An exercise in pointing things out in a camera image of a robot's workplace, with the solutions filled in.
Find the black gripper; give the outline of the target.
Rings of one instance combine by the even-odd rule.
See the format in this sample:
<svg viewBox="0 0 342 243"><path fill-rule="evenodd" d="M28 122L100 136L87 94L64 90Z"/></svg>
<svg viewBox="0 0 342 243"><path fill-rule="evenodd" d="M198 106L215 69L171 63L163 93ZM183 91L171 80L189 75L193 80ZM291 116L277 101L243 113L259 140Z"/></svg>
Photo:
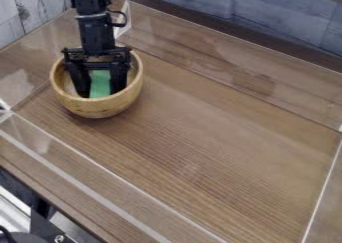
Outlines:
<svg viewBox="0 0 342 243"><path fill-rule="evenodd" d="M118 14L123 22L114 22L108 8L111 0L71 0L76 10L79 26L79 48L64 48L64 64L70 72L78 94L90 97L91 77L87 70L110 70L111 93L120 92L127 86L127 74L131 64L131 49L119 47L115 42L115 28L123 28L128 19L124 12Z"/></svg>

